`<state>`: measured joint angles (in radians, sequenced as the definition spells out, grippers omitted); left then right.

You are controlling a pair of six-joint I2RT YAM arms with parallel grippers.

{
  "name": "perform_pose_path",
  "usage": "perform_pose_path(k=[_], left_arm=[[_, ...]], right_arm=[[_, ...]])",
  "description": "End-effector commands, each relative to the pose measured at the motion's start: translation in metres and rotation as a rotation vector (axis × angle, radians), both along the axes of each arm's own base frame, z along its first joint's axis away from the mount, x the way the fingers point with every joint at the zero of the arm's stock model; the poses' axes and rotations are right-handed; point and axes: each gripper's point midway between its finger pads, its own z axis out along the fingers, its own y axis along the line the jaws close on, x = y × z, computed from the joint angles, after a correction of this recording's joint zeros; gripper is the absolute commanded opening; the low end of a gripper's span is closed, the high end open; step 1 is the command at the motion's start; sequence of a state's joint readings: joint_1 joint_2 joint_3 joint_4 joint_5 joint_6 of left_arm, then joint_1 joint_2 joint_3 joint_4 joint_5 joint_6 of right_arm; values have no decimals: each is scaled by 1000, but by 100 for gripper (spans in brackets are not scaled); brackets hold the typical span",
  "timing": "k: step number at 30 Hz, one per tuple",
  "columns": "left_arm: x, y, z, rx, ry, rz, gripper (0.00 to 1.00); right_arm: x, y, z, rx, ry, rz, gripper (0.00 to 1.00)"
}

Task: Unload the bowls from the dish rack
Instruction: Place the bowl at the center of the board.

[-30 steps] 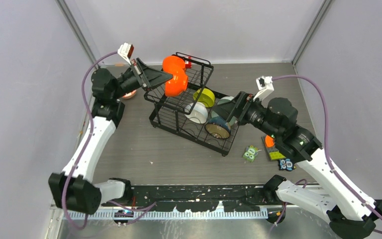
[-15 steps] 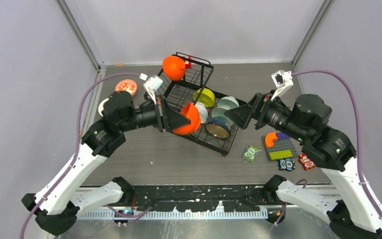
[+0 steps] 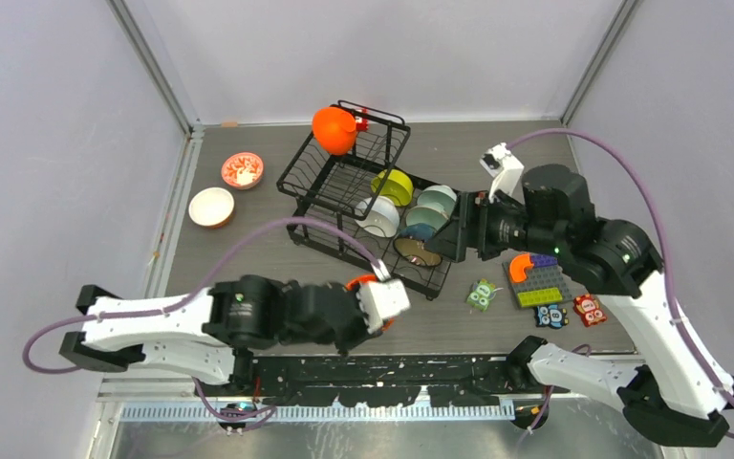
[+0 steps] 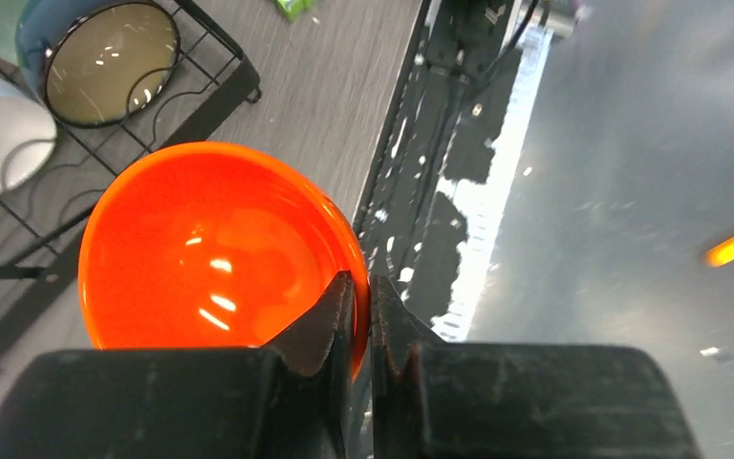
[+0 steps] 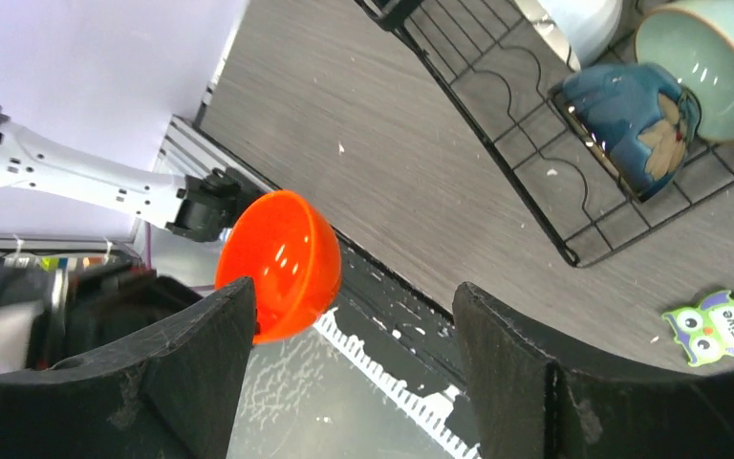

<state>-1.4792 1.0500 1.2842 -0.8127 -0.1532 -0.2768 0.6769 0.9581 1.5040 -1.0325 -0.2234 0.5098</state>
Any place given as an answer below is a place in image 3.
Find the white bowl red floral pattern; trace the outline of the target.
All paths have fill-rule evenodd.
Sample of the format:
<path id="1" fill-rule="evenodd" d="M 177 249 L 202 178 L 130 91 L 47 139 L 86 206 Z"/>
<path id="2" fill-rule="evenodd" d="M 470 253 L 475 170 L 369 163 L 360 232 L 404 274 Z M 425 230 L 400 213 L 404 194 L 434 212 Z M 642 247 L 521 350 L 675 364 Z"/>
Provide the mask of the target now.
<path id="1" fill-rule="evenodd" d="M 265 163 L 251 152 L 240 152 L 226 159 L 221 167 L 221 178 L 235 189 L 257 186 L 264 176 Z"/>

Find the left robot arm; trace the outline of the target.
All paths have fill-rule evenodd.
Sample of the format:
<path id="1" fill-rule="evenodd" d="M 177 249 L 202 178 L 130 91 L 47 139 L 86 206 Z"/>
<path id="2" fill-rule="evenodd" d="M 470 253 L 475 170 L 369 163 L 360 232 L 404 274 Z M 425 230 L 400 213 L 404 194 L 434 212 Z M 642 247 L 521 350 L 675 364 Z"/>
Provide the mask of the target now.
<path id="1" fill-rule="evenodd" d="M 131 366 L 182 373 L 233 396 L 255 381 L 252 353 L 282 344 L 332 344 L 346 355 L 381 333 L 387 318 L 377 285 L 302 286 L 257 275 L 219 282 L 173 312 L 178 298 L 119 299 L 98 287 L 81 297 L 96 320 L 68 332 L 59 353 L 81 369 L 120 373 Z"/>

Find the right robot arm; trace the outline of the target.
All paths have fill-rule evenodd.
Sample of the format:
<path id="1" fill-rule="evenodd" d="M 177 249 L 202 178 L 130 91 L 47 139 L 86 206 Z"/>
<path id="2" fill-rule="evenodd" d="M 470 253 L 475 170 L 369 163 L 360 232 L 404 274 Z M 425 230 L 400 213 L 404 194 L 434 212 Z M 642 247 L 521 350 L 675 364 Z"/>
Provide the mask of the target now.
<path id="1" fill-rule="evenodd" d="M 426 243 L 461 262 L 468 250 L 488 260 L 515 250 L 553 256 L 564 275 L 601 299 L 643 357 L 615 364 L 529 336 L 508 355 L 507 379 L 520 392 L 567 388 L 621 412 L 646 439 L 665 446 L 713 448 L 728 434 L 734 376 L 707 353 L 667 295 L 668 270 L 647 233 L 596 215 L 586 180 L 559 164 L 522 179 L 524 198 L 463 192 L 447 224 Z"/>

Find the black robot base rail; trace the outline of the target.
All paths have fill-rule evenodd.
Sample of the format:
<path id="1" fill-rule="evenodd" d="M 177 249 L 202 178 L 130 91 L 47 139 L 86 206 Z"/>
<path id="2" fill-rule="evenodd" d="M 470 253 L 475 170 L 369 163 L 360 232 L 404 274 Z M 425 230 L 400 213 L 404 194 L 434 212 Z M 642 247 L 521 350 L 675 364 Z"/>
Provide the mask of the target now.
<path id="1" fill-rule="evenodd" d="M 208 397 L 253 396 L 278 406 L 409 406 L 425 392 L 435 407 L 491 406 L 501 395 L 543 395 L 541 384 L 508 368 L 501 356 L 258 357 Z"/>

